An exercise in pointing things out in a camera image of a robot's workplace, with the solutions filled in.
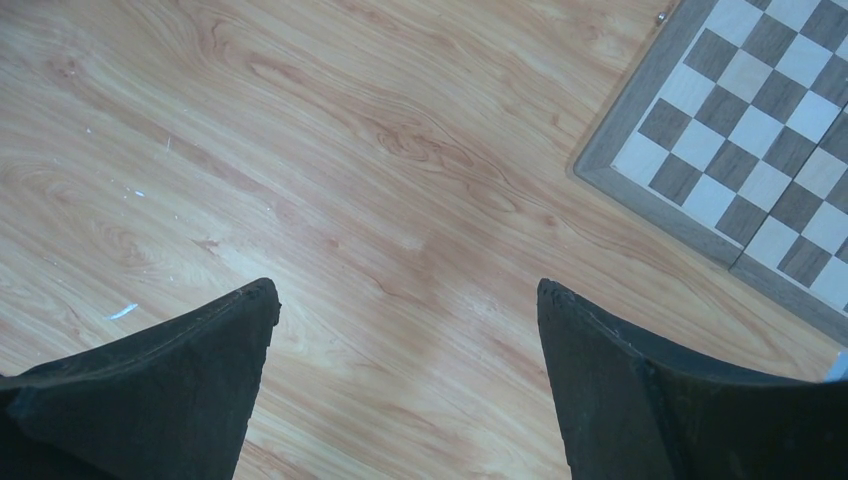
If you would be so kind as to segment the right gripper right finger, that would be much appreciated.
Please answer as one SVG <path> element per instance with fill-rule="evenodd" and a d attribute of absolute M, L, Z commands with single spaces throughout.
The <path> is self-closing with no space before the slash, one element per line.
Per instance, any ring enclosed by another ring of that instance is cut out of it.
<path fill-rule="evenodd" d="M 542 279 L 537 318 L 576 479 L 843 479 L 847 384 L 738 366 Z"/>

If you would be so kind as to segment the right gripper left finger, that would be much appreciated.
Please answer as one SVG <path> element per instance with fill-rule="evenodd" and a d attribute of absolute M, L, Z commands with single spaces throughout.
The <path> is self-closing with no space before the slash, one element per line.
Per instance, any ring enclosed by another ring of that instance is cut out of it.
<path fill-rule="evenodd" d="M 254 280 L 1 380 L 5 479 L 229 479 L 280 315 Z"/>

